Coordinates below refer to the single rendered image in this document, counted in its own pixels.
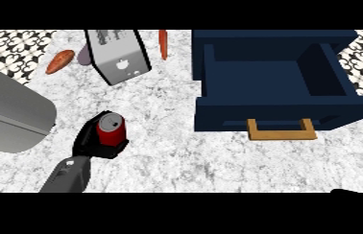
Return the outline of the navy blue drawer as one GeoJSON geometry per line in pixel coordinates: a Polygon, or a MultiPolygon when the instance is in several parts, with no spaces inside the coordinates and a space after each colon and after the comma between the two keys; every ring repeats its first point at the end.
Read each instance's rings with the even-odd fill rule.
{"type": "Polygon", "coordinates": [[[297,129],[309,118],[318,130],[363,119],[358,95],[335,52],[313,44],[293,60],[225,61],[204,46],[203,96],[197,99],[197,131],[297,129]]]}

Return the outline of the silver toaster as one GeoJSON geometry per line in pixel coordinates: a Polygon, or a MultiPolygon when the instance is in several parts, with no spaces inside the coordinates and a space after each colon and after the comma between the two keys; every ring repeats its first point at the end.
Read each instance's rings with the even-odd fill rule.
{"type": "Polygon", "coordinates": [[[147,74],[151,60],[136,30],[86,30],[90,63],[110,85],[147,74]]]}

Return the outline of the red soda can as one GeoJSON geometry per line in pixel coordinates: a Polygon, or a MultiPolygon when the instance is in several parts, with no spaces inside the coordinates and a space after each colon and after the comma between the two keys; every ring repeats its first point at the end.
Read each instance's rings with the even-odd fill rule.
{"type": "Polygon", "coordinates": [[[127,140],[124,117],[116,112],[107,113],[99,119],[96,132],[101,144],[117,147],[127,140]]]}

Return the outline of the purple eggplant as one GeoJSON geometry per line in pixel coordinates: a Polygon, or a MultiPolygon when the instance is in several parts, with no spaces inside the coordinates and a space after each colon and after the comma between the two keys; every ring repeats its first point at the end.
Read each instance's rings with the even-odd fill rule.
{"type": "Polygon", "coordinates": [[[82,65],[89,66],[92,64],[89,46],[85,46],[77,56],[77,61],[82,65]]]}

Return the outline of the orange carrot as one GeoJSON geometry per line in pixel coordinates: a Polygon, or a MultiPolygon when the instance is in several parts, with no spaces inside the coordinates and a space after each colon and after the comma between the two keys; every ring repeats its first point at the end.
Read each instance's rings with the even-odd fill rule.
{"type": "Polygon", "coordinates": [[[163,60],[167,60],[167,30],[160,30],[160,46],[163,60]]]}

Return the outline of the navy blue cabinet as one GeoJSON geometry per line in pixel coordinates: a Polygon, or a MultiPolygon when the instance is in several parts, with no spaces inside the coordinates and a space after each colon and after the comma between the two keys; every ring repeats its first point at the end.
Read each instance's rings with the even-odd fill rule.
{"type": "Polygon", "coordinates": [[[294,60],[315,43],[338,54],[358,38],[355,30],[192,30],[194,80],[203,80],[203,52],[211,44],[219,60],[294,60]]]}

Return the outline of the orange sweet potato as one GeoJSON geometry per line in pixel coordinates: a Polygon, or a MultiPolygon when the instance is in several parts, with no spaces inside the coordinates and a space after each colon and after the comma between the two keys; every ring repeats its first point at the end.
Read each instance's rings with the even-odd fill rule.
{"type": "Polygon", "coordinates": [[[73,50],[64,50],[56,55],[48,66],[46,74],[54,74],[58,70],[61,70],[67,64],[71,62],[76,56],[76,52],[73,50]]]}

